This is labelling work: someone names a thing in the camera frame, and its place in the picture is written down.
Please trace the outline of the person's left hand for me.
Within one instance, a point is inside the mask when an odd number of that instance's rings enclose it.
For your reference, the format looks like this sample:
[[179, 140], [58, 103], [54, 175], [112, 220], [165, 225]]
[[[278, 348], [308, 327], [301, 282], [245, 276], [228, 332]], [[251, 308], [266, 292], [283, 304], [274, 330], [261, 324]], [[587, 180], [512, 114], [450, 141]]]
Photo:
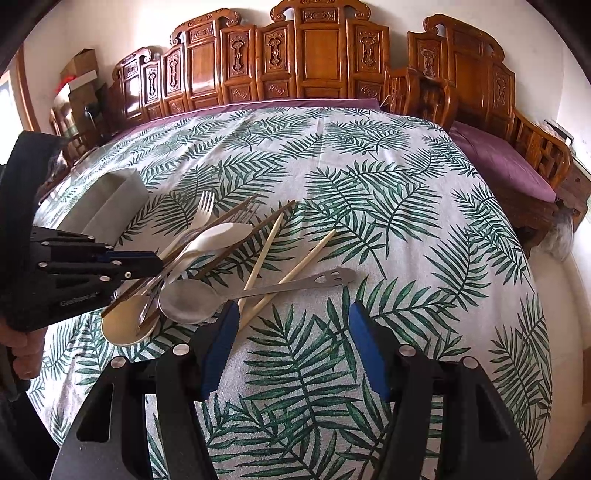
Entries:
[[23, 333], [13, 330], [4, 318], [0, 322], [0, 343], [12, 350], [13, 368], [19, 378], [31, 380], [39, 376], [47, 328]]

